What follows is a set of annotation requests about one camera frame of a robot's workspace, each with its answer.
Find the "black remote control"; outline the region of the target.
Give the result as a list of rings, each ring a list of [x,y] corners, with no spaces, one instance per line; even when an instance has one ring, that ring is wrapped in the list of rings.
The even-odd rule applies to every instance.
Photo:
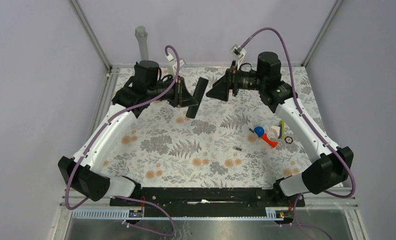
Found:
[[[209,80],[203,77],[198,79],[196,88],[193,93],[193,97],[197,100],[197,105],[190,106],[187,110],[186,117],[190,119],[194,119],[197,115],[200,103],[202,101],[203,95],[205,93],[206,87],[209,83]]]

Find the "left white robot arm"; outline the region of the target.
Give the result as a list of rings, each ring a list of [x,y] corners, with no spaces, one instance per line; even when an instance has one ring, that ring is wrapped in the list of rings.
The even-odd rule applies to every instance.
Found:
[[[101,171],[113,146],[142,111],[156,100],[168,101],[174,108],[188,108],[186,116],[195,118],[207,87],[201,78],[190,94],[183,77],[173,64],[167,75],[159,64],[142,60],[134,65],[134,74],[118,90],[107,114],[91,137],[72,157],[62,156],[58,168],[67,185],[94,202],[105,196],[121,196],[130,206],[141,199],[136,183],[127,177],[109,177]]]

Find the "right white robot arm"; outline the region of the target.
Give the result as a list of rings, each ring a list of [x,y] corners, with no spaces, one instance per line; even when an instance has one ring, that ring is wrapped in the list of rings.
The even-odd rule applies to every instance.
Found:
[[[235,62],[206,93],[208,98],[227,101],[229,93],[239,90],[258,91],[264,105],[283,120],[298,138],[311,165],[302,173],[279,179],[273,185],[274,203],[285,206],[292,196],[303,193],[319,194],[344,182],[352,181],[350,167],[354,153],[349,147],[340,147],[329,138],[307,115],[292,85],[281,79],[281,62],[274,52],[258,55],[257,69],[242,71]]]

